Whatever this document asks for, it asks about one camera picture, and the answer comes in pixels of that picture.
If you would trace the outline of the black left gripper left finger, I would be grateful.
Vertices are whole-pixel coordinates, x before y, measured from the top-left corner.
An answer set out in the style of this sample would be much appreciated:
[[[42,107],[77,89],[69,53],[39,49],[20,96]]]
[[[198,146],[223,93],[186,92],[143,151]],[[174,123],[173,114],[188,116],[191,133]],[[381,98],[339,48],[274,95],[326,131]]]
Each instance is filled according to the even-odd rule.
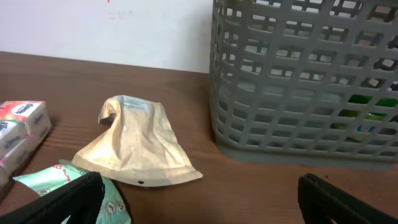
[[[95,223],[105,195],[98,172],[89,172],[13,212],[3,224]]]

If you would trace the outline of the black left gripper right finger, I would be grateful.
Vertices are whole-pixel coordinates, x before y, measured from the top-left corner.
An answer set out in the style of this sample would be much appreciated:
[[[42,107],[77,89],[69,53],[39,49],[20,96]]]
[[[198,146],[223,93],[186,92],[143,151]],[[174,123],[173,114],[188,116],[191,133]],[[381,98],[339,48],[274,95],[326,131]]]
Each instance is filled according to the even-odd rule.
[[[397,219],[314,174],[298,180],[298,204],[305,224],[397,224]]]

